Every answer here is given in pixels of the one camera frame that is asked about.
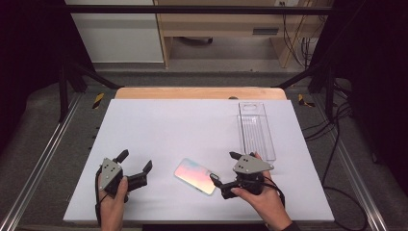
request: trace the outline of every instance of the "hand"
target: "hand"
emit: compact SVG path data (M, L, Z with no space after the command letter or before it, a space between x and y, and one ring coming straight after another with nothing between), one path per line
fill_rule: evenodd
M119 183L115 198L107 195L105 191L99 191L101 202L101 230L119 231L122 229L124 199L128 190L128 180L124 176Z
M261 159L258 153L255 153L255 157ZM271 179L268 170L264 171L263 174ZM248 202L264 222L274 230L283 230L292 223L276 190L264 187L259 195L252 194L241 188L234 188L231 192Z

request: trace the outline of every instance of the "white tabletop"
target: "white tabletop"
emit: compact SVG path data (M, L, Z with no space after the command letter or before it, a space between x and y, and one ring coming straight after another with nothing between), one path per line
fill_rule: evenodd
M64 220L96 222L94 177L105 157L124 149L125 175L140 173L149 160L153 168L147 186L132 191L125 220L140 223L261 222L240 198L224 200L220 190L206 195L189 187L173 173L182 159L190 158L217 173L223 183L235 179L237 162L230 151L240 152L237 115L239 102L212 99L114 99L95 140ZM314 164L289 100L263 102L276 154L272 178L286 196L293 220L334 220Z

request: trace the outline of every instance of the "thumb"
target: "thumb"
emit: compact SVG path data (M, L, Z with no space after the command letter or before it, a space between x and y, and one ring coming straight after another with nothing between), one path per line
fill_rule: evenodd
M126 176L120 180L119 186L117 187L117 193L115 199L119 201L123 201L125 199L126 193L128 189L128 179Z
M241 189L241 188L232 188L231 192L233 194L239 196L240 198L242 198L243 200L245 200L249 204L251 204L252 196L253 196L253 194L251 192L248 192L247 190Z

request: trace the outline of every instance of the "smartphone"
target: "smartphone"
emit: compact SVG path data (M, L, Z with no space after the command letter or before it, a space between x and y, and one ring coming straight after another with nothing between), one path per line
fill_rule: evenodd
M212 172L204 166L185 158L174 171L174 175L199 191L211 195L216 188L210 178Z

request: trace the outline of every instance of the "yellow and black tape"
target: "yellow and black tape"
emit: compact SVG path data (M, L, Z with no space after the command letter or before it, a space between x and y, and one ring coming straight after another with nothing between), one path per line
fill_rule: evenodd
M308 106L308 107L310 107L310 108L314 108L314 107L315 107L315 104L314 104L314 103L306 103L305 100L303 99L303 95L302 95L302 94L300 94L300 95L298 96L298 99L299 99L299 105L301 105L301 106Z
M102 101L103 95L104 93L98 93L98 95L96 95L95 102L93 102L93 106L92 106L93 109L97 109L99 107L99 104Z

